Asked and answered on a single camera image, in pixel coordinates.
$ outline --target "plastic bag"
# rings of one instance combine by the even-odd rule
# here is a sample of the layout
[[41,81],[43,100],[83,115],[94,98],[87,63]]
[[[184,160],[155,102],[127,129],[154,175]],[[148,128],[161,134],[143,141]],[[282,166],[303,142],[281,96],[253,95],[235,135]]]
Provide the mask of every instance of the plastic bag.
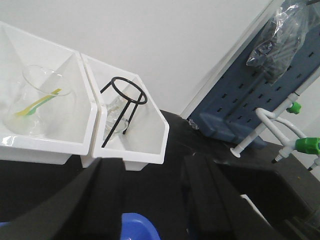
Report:
[[309,30],[320,24],[320,0],[286,0],[263,29],[246,65],[260,68],[275,83],[303,46]]

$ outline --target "laboratory bench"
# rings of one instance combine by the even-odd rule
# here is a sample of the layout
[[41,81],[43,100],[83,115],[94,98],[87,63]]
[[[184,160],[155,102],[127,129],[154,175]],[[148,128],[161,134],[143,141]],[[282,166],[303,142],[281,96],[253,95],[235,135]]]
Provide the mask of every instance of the laboratory bench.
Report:
[[[108,181],[106,175],[109,174],[111,185],[121,181],[117,189],[121,191],[118,198],[120,196],[122,199],[113,199],[118,199],[117,209],[122,213],[139,213],[148,218],[162,240],[188,239],[187,229],[190,233],[190,224],[194,221],[190,220],[191,216],[195,215],[194,211],[202,201],[204,208],[207,204],[207,214],[211,213],[212,207],[220,205],[220,209],[228,212],[224,202],[233,199],[226,197],[231,192],[249,196],[278,230],[288,227],[285,226],[286,220],[294,217],[303,219],[320,205],[319,181],[295,157],[291,155],[276,164],[271,163],[281,146],[269,143],[263,149],[248,148],[241,158],[236,158],[229,150],[234,145],[203,136],[178,115],[166,111],[162,114],[170,126],[164,163],[148,164],[142,171],[124,171],[119,166],[118,170],[112,171],[106,165],[106,174],[100,176]],[[115,161],[120,162],[119,159],[112,159],[110,163]],[[31,211],[85,171],[77,155],[73,155],[64,165],[0,161],[0,222],[10,222]],[[117,171],[121,173],[121,179],[115,176],[117,181],[113,182],[110,178]],[[208,199],[218,199],[216,205],[204,200],[211,189],[219,193],[209,194]],[[188,194],[197,198],[196,192],[203,195],[202,199],[193,201],[193,207],[190,207]],[[212,214],[207,219],[214,223],[217,217]],[[227,222],[222,224],[222,228],[228,229],[234,224],[230,219]]]

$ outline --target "blue plastic container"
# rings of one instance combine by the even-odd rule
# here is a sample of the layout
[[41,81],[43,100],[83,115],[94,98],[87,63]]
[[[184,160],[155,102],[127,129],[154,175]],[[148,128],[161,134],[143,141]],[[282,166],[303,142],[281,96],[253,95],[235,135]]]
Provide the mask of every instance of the blue plastic container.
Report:
[[122,214],[121,240],[161,240],[156,228],[138,213]]

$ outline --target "beaker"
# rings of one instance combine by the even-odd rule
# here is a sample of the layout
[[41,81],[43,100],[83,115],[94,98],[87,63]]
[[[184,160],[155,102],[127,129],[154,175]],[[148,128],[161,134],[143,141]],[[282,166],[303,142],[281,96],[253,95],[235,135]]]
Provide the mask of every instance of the beaker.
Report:
[[25,67],[22,76],[24,81],[4,116],[5,126],[21,135],[59,130],[75,103],[70,83],[62,74],[39,65]]

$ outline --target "wire beaker holder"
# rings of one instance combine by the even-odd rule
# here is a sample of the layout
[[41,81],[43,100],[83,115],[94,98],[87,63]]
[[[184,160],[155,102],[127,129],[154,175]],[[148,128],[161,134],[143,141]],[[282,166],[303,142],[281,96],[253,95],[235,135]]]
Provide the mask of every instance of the wire beaker holder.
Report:
[[[115,81],[116,81],[116,80],[121,80],[121,81],[127,82],[128,84],[130,84],[130,85],[132,85],[133,87],[135,87],[135,88],[140,92],[140,95],[139,95],[138,99],[137,99],[137,100],[134,100],[134,99],[128,97],[127,95],[125,95],[123,92],[121,92],[121,91],[119,90],[119,88],[117,88],[117,86],[116,86],[116,84],[115,84]],[[132,118],[133,118],[136,110],[137,110],[138,105],[144,105],[144,104],[146,104],[147,101],[148,101],[147,95],[146,95],[146,93],[141,89],[141,87],[139,87],[137,84],[135,84],[134,82],[132,82],[132,81],[130,81],[130,80],[124,78],[124,77],[121,77],[121,76],[115,76],[115,77],[113,77],[113,78],[111,79],[111,81],[110,81],[107,85],[105,85],[105,86],[100,90],[100,93],[102,94],[102,93],[103,93],[108,87],[110,87],[110,86],[112,86],[113,89],[114,89],[121,97],[123,97],[125,100],[127,100],[127,103],[125,104],[125,106],[124,106],[124,108],[122,109],[119,117],[118,117],[117,120],[115,121],[112,129],[110,130],[110,132],[109,132],[109,134],[108,134],[108,136],[107,136],[106,139],[104,140],[104,142],[103,142],[103,144],[102,144],[102,146],[101,146],[102,148],[104,148],[104,147],[106,146],[107,142],[109,141],[109,139],[111,138],[112,134],[114,133],[116,127],[118,126],[120,120],[123,118],[125,112],[127,111],[129,105],[130,105],[131,103],[135,104],[135,106],[133,107],[132,113],[131,113],[131,115],[130,115],[130,117],[129,117],[129,120],[128,120],[128,127],[129,127],[129,125],[130,125],[130,122],[131,122],[131,120],[132,120]]]

